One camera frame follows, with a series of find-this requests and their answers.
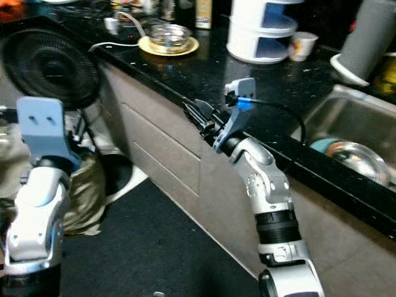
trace black granite countertop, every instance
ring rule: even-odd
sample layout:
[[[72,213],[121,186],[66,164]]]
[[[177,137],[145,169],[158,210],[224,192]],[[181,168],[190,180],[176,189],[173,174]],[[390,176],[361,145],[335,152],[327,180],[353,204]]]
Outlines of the black granite countertop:
[[[70,16],[44,4],[28,6],[23,12],[14,16],[10,12],[10,15],[3,26],[4,32],[47,26],[76,38],[85,50],[104,41],[133,44],[138,37],[137,31],[131,28],[123,29],[121,38],[114,37],[107,33],[101,19]],[[94,54],[181,108],[184,102],[201,99],[223,110],[224,85],[234,79],[254,77],[258,99],[286,105],[304,116],[339,83],[329,63],[334,52],[320,48],[310,60],[301,63],[283,61],[255,66],[232,58],[225,48],[226,22],[212,30],[195,30],[200,47],[185,57],[166,59],[144,53],[137,47],[118,46],[102,46],[95,49]],[[372,88],[363,91],[378,96]],[[396,103],[392,97],[384,99]],[[396,238],[396,193],[292,139],[289,135],[297,126],[288,114],[260,106],[246,132],[259,139],[290,176],[390,238]]]

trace white cup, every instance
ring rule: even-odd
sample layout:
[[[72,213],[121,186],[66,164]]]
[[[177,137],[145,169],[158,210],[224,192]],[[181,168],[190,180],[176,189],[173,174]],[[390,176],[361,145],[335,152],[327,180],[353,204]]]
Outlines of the white cup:
[[[289,58],[296,62],[305,61],[319,37],[308,32],[296,32],[289,46]]]

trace gold plate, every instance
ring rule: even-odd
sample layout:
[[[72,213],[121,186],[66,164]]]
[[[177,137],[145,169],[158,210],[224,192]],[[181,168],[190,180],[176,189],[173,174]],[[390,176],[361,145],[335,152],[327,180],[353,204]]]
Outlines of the gold plate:
[[[139,48],[142,51],[145,51],[146,53],[149,54],[155,54],[157,56],[166,56],[166,57],[175,57],[175,56],[182,56],[185,54],[189,54],[192,53],[193,51],[196,51],[197,48],[199,47],[199,42],[193,38],[193,37],[189,37],[188,38],[188,42],[190,43],[189,46],[186,48],[185,51],[181,52],[181,53],[175,53],[175,54],[166,54],[166,53],[158,53],[156,51],[154,51],[153,49],[151,49],[150,47],[150,37],[148,36],[144,36],[141,39],[139,39]]]

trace stainless steel sink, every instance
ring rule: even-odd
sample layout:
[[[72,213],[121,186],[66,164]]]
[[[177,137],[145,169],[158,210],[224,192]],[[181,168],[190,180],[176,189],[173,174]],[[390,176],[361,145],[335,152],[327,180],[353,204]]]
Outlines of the stainless steel sink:
[[[396,106],[336,85],[304,120],[306,142],[336,138],[363,144],[381,156],[396,177]],[[300,137],[300,129],[291,135]]]

